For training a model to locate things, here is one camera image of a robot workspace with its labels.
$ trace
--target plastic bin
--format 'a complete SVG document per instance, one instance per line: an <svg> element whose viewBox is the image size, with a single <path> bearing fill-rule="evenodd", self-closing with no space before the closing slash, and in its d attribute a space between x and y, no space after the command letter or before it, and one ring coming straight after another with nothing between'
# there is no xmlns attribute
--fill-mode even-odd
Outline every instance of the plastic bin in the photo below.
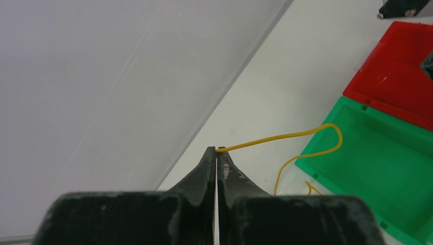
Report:
<svg viewBox="0 0 433 245"><path fill-rule="evenodd" d="M393 22L343 95L433 131L433 26Z"/></svg>
<svg viewBox="0 0 433 245"><path fill-rule="evenodd" d="M433 243L433 132L341 97L324 123L343 132L337 151L296 165L335 194L355 195L404 244ZM334 147L337 133L317 133L302 154Z"/></svg>

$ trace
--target red plastic container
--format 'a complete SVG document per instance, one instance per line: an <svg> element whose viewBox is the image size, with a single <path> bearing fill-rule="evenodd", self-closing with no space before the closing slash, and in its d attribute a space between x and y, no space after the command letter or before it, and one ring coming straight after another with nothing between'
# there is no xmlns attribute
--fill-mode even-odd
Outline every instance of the red plastic container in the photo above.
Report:
<svg viewBox="0 0 433 245"><path fill-rule="evenodd" d="M396 21L343 95L433 131L432 69L433 26Z"/></svg>

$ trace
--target gray wall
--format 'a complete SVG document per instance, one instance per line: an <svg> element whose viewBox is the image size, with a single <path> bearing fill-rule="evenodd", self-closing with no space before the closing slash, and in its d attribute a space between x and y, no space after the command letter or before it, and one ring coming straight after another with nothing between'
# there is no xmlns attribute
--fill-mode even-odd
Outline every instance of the gray wall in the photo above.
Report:
<svg viewBox="0 0 433 245"><path fill-rule="evenodd" d="M284 3L1 1L0 237L68 191L155 189Z"/></svg>

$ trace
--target white tabletop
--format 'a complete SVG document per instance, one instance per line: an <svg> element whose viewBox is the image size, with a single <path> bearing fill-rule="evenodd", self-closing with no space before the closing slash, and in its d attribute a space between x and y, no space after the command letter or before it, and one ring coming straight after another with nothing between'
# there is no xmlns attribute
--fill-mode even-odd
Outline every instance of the white tabletop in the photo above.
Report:
<svg viewBox="0 0 433 245"><path fill-rule="evenodd" d="M319 126L392 23L376 18L381 3L294 1L159 189L181 180L207 146L232 146ZM411 21L433 23L433 18ZM230 155L254 183L272 193L280 167L310 139L277 140ZM291 164L278 192L307 194L304 180L312 178ZM318 183L311 184L326 193Z"/></svg>

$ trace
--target yellow string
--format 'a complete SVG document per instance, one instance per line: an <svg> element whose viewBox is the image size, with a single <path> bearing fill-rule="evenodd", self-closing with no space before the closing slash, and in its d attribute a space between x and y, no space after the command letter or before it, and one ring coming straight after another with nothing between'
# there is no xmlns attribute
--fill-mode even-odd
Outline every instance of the yellow string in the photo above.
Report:
<svg viewBox="0 0 433 245"><path fill-rule="evenodd" d="M235 146L231 146L228 148L222 148L222 149L217 149L216 152L228 152L228 151L232 151L232 150L236 150L239 148L244 148L247 146L252 146L255 144L260 144L260 143L265 143L265 142L269 142L269 141L273 141L273 140L277 140L277 139L286 139L286 138L293 138L293 137L299 137L299 136L305 136L305 135L310 135L310 134L314 134L320 130L326 129L326 128L334 128L335 131L338 134L339 137L339 141L338 144L336 146L334 146L331 149L325 150L325 151L321 151L321 152L317 152L317 153L312 153L312 154L306 154L306 155L299 155L296 156L292 159L290 159L289 161L287 161L281 168L280 171L278 172L278 177L277 177L277 181L275 182L275 187L274 187L274 195L277 195L277 188L278 188L278 184L281 178L281 174L284 170L284 168L291 163L292 161L299 159L299 158L308 158L308 157L315 157L315 156L320 156L320 155L325 155L328 153L331 153L333 151L336 151L338 148L341 147L342 143L343 143L343 135L341 133L341 130L338 128L337 125L332 124L332 123L327 123L324 125L321 125L315 129L312 130L308 130L308 131L304 131L304 132L299 132L299 133L291 133L291 134L282 134L282 135L277 135L277 136L272 136L272 137L268 137L268 138L264 138L264 139L259 139L259 140L255 140L255 141L251 141L248 143L243 143L243 144L238 144Z"/></svg>
<svg viewBox="0 0 433 245"><path fill-rule="evenodd" d="M312 190L312 189L313 189L315 192L317 192L319 195L322 195L322 194L320 193L319 190L317 190L314 186L312 186L312 185L310 184L310 182L305 181L305 184L308 186L308 195L311 195L311 190Z"/></svg>

